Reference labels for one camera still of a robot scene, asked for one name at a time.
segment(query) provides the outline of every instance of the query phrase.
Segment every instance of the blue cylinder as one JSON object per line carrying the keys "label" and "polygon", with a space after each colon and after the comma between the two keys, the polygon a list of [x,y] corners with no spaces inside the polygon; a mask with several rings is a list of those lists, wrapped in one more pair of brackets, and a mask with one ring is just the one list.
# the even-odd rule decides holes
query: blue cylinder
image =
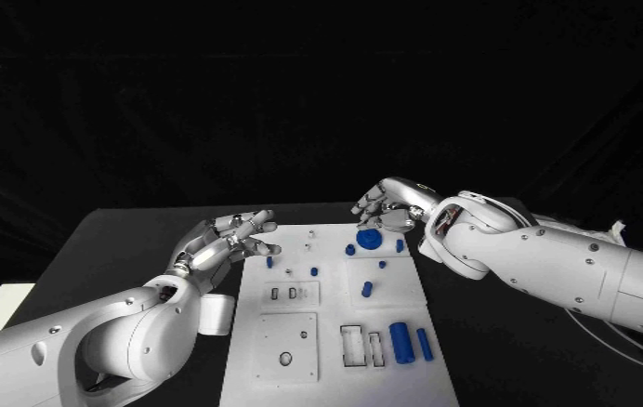
{"label": "blue cylinder", "polygon": [[423,347],[423,354],[426,355],[426,361],[433,361],[432,347],[429,346],[429,339],[426,338],[426,329],[419,328],[420,346]]}
{"label": "blue cylinder", "polygon": [[363,289],[363,296],[371,297],[373,283],[365,282],[365,289]]}
{"label": "blue cylinder", "polygon": [[383,233],[378,229],[358,231],[358,244],[371,251],[383,245]]}
{"label": "blue cylinder", "polygon": [[416,354],[413,354],[412,336],[404,322],[394,323],[388,330],[391,331],[393,350],[396,351],[396,361],[399,363],[416,362]]}

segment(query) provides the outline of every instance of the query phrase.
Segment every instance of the rectangular hole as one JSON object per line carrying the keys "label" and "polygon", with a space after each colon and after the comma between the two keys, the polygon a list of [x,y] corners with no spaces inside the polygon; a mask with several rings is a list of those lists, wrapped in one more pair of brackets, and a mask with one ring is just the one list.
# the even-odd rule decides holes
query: rectangular hole
{"label": "rectangular hole", "polygon": [[383,353],[383,342],[380,340],[380,333],[370,333],[371,342],[371,356],[373,356],[373,366],[386,366],[386,355]]}
{"label": "rectangular hole", "polygon": [[342,344],[345,350],[345,367],[367,367],[365,341],[363,326],[342,325]]}

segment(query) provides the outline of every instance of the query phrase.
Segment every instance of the black backdrop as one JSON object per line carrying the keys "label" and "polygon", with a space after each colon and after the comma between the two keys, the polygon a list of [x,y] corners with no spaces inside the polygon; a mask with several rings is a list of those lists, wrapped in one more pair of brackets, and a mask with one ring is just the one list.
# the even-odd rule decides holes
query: black backdrop
{"label": "black backdrop", "polygon": [[623,218],[638,245],[641,2],[0,0],[0,282],[99,207],[351,201],[387,176]]}

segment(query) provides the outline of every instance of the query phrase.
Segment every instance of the blue knob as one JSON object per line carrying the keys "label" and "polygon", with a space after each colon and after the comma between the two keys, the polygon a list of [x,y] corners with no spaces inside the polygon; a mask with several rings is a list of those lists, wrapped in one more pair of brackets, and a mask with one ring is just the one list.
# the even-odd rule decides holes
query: blue knob
{"label": "blue knob", "polygon": [[358,244],[371,251],[383,245],[383,233],[378,229],[358,231]]}
{"label": "blue knob", "polygon": [[363,296],[371,297],[373,283],[365,282],[365,289],[363,290]]}

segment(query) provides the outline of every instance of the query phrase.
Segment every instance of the white robotic arm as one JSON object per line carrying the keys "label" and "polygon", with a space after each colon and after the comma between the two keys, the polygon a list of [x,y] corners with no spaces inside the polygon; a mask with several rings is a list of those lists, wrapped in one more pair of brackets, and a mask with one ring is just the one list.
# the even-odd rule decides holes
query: white robotic arm
{"label": "white robotic arm", "polygon": [[443,199],[423,184],[390,177],[352,210],[358,229],[413,229],[426,221],[420,252],[466,278],[489,270],[556,305],[643,330],[643,253],[546,227],[507,203],[463,191]]}
{"label": "white robotic arm", "polygon": [[[198,332],[227,334],[234,299],[218,299],[220,324],[208,329],[200,325],[201,300],[233,262],[282,252],[250,237],[277,229],[266,222],[273,216],[264,210],[202,221],[181,240],[168,271],[143,288],[0,332],[0,406],[120,407],[178,373]],[[100,374],[90,389],[77,380],[80,348]]]}

